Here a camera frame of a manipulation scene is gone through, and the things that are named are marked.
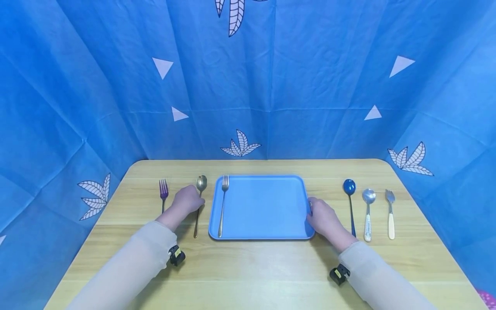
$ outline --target hand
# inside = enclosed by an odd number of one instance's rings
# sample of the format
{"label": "hand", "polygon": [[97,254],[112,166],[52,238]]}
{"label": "hand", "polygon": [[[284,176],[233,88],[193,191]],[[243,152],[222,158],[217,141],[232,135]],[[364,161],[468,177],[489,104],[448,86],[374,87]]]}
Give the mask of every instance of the hand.
{"label": "hand", "polygon": [[198,210],[203,204],[205,204],[205,199],[200,198],[196,187],[194,185],[188,185],[176,193],[171,208],[179,208],[188,215]]}
{"label": "hand", "polygon": [[176,193],[172,205],[156,221],[175,231],[188,214],[198,210],[203,204],[205,199],[200,198],[193,185],[188,185]]}
{"label": "hand", "polygon": [[329,240],[339,253],[358,241],[343,227],[334,209],[324,200],[310,197],[309,203],[311,214],[307,214],[308,223]]}

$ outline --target white triangle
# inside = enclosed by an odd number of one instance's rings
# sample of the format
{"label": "white triangle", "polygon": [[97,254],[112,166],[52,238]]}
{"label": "white triangle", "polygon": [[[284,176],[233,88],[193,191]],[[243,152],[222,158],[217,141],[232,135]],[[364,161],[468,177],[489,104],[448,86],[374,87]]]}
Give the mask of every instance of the white triangle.
{"label": "white triangle", "polygon": [[158,70],[158,73],[160,74],[160,77],[162,79],[164,79],[167,72],[169,72],[169,70],[171,69],[173,62],[168,62],[168,61],[164,61],[162,59],[156,59],[153,57],[152,57],[152,59],[153,59],[153,62],[155,63],[155,66],[157,67],[157,70]]}
{"label": "white triangle", "polygon": [[172,107],[172,116],[174,117],[175,122],[187,119],[189,117],[174,107]]}
{"label": "white triangle", "polygon": [[380,119],[381,117],[382,117],[382,115],[380,114],[377,107],[374,105],[372,107],[372,109],[369,111],[369,113],[367,114],[367,116],[365,117],[364,121],[373,120],[373,119]]}
{"label": "white triangle", "polygon": [[398,72],[404,70],[406,67],[413,64],[414,62],[414,60],[397,56],[396,60],[394,61],[393,70],[391,70],[391,74],[389,75],[389,77],[396,75]]}

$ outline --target blue backdrop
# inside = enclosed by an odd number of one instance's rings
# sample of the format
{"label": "blue backdrop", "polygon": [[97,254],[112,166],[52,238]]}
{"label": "blue backdrop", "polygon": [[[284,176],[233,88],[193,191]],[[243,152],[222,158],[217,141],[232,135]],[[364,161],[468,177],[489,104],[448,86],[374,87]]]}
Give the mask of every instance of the blue backdrop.
{"label": "blue backdrop", "polygon": [[494,1],[3,0],[0,24],[0,308],[44,306],[146,158],[386,160],[496,295]]}

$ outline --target gold spoon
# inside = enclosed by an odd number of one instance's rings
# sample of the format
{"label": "gold spoon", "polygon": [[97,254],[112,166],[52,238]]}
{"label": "gold spoon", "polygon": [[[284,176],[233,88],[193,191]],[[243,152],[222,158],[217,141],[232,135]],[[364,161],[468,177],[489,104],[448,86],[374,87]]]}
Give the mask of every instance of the gold spoon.
{"label": "gold spoon", "polygon": [[[207,188],[206,176],[201,175],[198,177],[198,179],[196,179],[196,188],[200,191],[200,198],[201,198],[201,192],[203,192]],[[200,217],[200,208],[198,208],[198,210],[196,211],[196,224],[194,226],[194,234],[193,234],[194,238],[198,237],[198,218]]]}

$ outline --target purple fork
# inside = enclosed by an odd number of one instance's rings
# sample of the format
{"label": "purple fork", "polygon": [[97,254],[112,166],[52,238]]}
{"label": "purple fork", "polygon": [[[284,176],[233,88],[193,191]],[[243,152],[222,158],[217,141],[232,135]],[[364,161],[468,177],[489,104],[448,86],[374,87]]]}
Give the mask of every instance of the purple fork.
{"label": "purple fork", "polygon": [[169,196],[169,189],[167,188],[167,182],[165,179],[161,179],[158,182],[160,188],[160,198],[162,199],[162,213],[164,213],[165,199]]}

